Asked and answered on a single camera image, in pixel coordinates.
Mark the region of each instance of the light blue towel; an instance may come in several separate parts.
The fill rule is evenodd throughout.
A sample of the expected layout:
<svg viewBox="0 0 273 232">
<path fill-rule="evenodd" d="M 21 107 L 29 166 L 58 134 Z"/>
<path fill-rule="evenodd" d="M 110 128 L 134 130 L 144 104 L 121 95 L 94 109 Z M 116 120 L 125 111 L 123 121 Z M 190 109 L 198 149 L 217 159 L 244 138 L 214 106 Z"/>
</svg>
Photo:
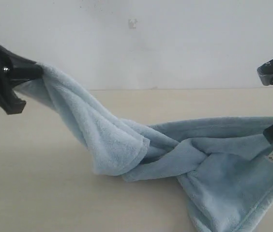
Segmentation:
<svg viewBox="0 0 273 232">
<path fill-rule="evenodd" d="M 16 90 L 60 114 L 92 154 L 96 174 L 126 181 L 177 178 L 200 232 L 251 232 L 270 208 L 273 145 L 262 132 L 273 117 L 145 126 L 115 117 L 71 77 L 41 65 L 43 79 Z"/>
</svg>

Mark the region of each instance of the table surface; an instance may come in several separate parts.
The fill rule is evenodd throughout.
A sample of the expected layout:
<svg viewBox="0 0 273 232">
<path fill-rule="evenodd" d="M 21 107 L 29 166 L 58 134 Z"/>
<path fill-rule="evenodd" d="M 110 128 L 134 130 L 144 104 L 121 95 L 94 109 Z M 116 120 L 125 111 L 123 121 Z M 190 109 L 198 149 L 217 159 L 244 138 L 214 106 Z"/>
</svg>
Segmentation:
<svg viewBox="0 0 273 232">
<path fill-rule="evenodd" d="M 93 91 L 113 114 L 144 124 L 273 116 L 273 88 Z M 125 183 L 96 176 L 91 157 L 53 111 L 29 99 L 0 109 L 0 232 L 195 232 L 172 178 Z M 273 206 L 257 232 L 273 231 Z"/>
</svg>

